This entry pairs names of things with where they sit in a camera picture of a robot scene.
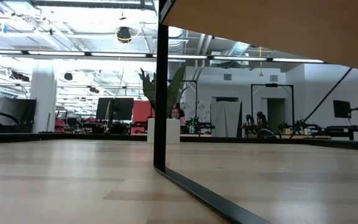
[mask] green plant leaf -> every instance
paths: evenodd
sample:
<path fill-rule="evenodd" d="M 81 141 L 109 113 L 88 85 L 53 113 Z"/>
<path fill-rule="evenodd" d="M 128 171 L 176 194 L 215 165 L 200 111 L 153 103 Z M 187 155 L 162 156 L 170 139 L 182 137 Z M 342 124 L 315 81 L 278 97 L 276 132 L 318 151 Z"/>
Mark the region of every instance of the green plant leaf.
<path fill-rule="evenodd" d="M 143 94 L 149 99 L 151 107 L 155 110 L 155 86 L 149 78 L 146 78 L 143 69 L 140 70 L 142 71 L 139 73 L 139 77 L 142 80 Z"/>
<path fill-rule="evenodd" d="M 181 87 L 181 82 L 185 77 L 186 66 L 180 67 L 174 74 L 171 84 L 168 86 L 167 90 L 167 118 L 169 117 L 171 110 L 175 103 L 178 101 L 179 89 Z"/>

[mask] door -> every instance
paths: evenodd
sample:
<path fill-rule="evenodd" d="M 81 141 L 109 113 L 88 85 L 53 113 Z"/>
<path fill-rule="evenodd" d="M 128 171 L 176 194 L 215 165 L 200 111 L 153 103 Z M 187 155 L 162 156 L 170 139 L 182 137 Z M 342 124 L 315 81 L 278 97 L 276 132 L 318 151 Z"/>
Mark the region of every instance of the door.
<path fill-rule="evenodd" d="M 267 124 L 273 132 L 285 121 L 285 99 L 267 98 Z"/>

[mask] wooden floor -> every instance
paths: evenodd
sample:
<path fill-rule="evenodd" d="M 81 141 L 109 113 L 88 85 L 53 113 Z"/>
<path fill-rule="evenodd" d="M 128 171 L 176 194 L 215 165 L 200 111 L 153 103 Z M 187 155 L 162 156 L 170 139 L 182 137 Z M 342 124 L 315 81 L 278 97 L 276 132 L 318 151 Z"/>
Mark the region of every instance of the wooden floor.
<path fill-rule="evenodd" d="M 225 223 L 124 141 L 0 144 L 0 224 Z"/>
<path fill-rule="evenodd" d="M 171 169 L 274 223 L 358 224 L 358 151 L 306 145 L 169 146 Z"/>
<path fill-rule="evenodd" d="M 358 151 L 167 146 L 167 166 L 277 223 L 358 224 Z M 0 223 L 224 223 L 152 168 L 145 142 L 0 144 Z"/>

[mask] computer monitor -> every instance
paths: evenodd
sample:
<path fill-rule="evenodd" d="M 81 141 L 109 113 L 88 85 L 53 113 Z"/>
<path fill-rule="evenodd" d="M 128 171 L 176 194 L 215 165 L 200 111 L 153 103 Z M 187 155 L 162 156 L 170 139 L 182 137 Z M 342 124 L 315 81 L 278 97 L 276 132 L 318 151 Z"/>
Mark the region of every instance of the computer monitor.
<path fill-rule="evenodd" d="M 69 126 L 75 126 L 77 124 L 77 118 L 67 118 L 67 124 Z"/>
<path fill-rule="evenodd" d="M 100 98 L 96 119 L 132 120 L 133 107 L 133 98 Z"/>
<path fill-rule="evenodd" d="M 347 101 L 334 100 L 334 117 L 352 118 L 351 104 Z"/>

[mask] black frame structure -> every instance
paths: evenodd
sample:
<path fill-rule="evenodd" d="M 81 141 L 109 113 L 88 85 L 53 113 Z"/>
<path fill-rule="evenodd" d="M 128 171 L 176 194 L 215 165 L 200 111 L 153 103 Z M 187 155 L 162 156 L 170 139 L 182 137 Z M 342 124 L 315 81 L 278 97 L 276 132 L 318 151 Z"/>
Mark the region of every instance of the black frame structure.
<path fill-rule="evenodd" d="M 270 88 L 276 88 L 282 86 L 289 86 L 291 88 L 291 112 L 292 112 L 292 125 L 295 125 L 295 106 L 294 106 L 294 96 L 293 96 L 293 85 L 280 85 L 276 83 L 267 83 L 267 84 L 251 84 L 251 116 L 254 117 L 254 86 L 265 86 Z"/>
<path fill-rule="evenodd" d="M 258 217 L 252 212 L 236 205 L 226 198 L 208 190 L 189 178 L 165 167 L 166 153 L 166 109 L 167 109 L 167 68 L 168 68 L 168 27 L 162 24 L 163 19 L 172 8 L 175 0 L 160 0 L 158 24 L 158 51 L 157 51 L 157 77 L 155 134 L 154 134 L 154 167 L 156 171 L 172 181 L 183 190 L 197 198 L 210 209 L 220 214 L 231 223 L 266 224 L 268 221 Z M 0 142 L 22 142 L 55 139 L 100 139 L 146 141 L 146 136 L 105 135 L 105 134 L 0 134 Z M 331 141 L 320 139 L 249 139 L 249 138 L 198 138 L 181 137 L 183 142 L 224 142 L 224 143 L 264 143 L 264 144 L 308 144 L 313 146 L 338 147 L 344 149 L 357 149 L 357 141 Z"/>
<path fill-rule="evenodd" d="M 164 47 L 167 49 L 168 41 L 168 27 L 163 25 L 163 21 L 174 6 L 176 0 L 160 0 L 159 2 L 159 24 L 158 24 L 158 48 Z M 166 64 L 168 63 L 168 52 L 166 50 L 159 50 L 157 52 L 157 81 L 159 85 L 156 86 L 156 94 L 167 94 L 166 85 L 162 83 L 166 81 L 167 71 Z M 259 84 L 251 85 L 251 110 L 253 114 L 253 91 L 252 87 Z M 278 84 L 265 84 L 261 86 L 266 87 L 278 87 L 278 86 L 289 86 L 291 87 L 291 101 L 292 101 L 292 123 L 295 124 L 294 114 L 294 94 L 293 85 L 278 85 Z M 165 96 L 159 96 L 160 100 L 165 99 Z M 166 103 L 157 100 L 157 105 L 160 104 L 159 109 L 163 110 L 162 107 L 166 106 Z M 165 167 L 165 138 L 166 138 L 166 123 L 163 113 L 156 114 L 155 126 L 155 144 L 154 144 L 154 164 L 157 172 L 162 174 L 168 180 L 171 180 L 177 186 L 187 191 L 189 194 L 200 200 L 200 202 L 207 205 L 209 208 L 220 214 L 226 220 L 231 223 L 268 223 L 268 221 L 254 215 L 250 211 L 239 207 L 235 203 L 228 201 L 220 195 L 208 190 L 207 188 L 193 182 L 192 180 L 178 174 L 177 172 L 170 170 Z M 243 139 L 243 138 L 194 138 L 192 141 L 199 142 L 243 142 L 243 143 L 272 143 L 272 144 L 310 144 L 317 146 L 328 146 L 328 147 L 340 147 L 345 149 L 358 149 L 358 142 L 345 142 L 345 141 L 328 141 L 328 140 L 315 140 L 315 139 Z"/>

